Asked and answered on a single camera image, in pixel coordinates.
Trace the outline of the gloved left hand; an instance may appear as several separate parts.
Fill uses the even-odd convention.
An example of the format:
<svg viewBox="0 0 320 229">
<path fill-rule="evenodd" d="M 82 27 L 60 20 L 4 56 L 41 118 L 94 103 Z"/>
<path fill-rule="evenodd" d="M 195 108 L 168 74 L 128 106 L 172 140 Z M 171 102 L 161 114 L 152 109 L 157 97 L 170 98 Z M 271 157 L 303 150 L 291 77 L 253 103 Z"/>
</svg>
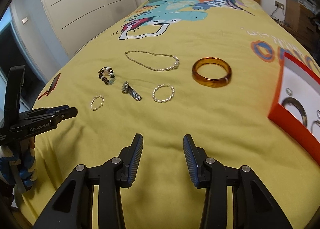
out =
<svg viewBox="0 0 320 229">
<path fill-rule="evenodd" d="M 1 146 L 1 190 L 9 194 L 17 185 L 15 176 L 29 191 L 36 180 L 35 137 L 30 137 L 21 154 L 14 155 L 8 146 Z"/>
</svg>

